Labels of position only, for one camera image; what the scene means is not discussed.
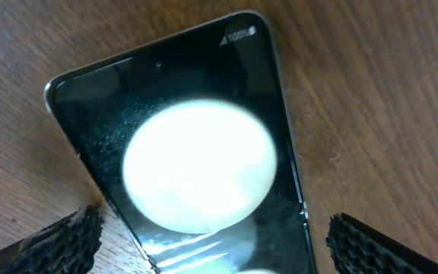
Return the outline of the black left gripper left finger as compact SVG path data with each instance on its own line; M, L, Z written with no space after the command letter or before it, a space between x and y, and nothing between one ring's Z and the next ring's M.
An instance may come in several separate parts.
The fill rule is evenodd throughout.
M0 274L86 274L99 250L103 218L89 205L0 250Z

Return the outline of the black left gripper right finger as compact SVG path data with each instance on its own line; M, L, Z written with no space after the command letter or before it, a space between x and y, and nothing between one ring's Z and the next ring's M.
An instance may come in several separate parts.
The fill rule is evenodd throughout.
M325 241L341 274L438 274L438 263L343 212L330 218Z

